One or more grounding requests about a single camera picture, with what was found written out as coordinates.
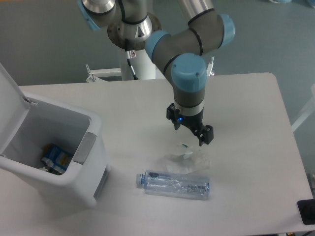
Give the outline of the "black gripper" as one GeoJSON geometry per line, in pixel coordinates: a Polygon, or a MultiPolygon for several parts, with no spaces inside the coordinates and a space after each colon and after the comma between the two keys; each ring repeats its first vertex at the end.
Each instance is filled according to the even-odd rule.
{"type": "Polygon", "coordinates": [[[181,125],[190,129],[193,135],[198,138],[198,145],[201,147],[203,144],[208,145],[214,138],[213,127],[202,123],[203,112],[204,109],[196,115],[184,116],[175,107],[175,103],[171,103],[166,109],[166,118],[173,123],[175,130],[178,130],[181,125]]]}

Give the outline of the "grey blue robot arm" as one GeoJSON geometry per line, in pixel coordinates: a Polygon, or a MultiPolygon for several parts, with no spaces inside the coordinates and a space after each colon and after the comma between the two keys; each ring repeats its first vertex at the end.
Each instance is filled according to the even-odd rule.
{"type": "Polygon", "coordinates": [[[153,79],[160,71],[174,94],[167,119],[175,129],[188,128],[200,145],[209,144],[214,130],[202,119],[211,67],[202,56],[233,40],[233,20],[217,14],[209,0],[181,0],[188,27],[171,35],[149,12],[146,0],[80,0],[77,4],[90,29],[107,28],[109,39],[119,50],[122,79],[153,79]]]}

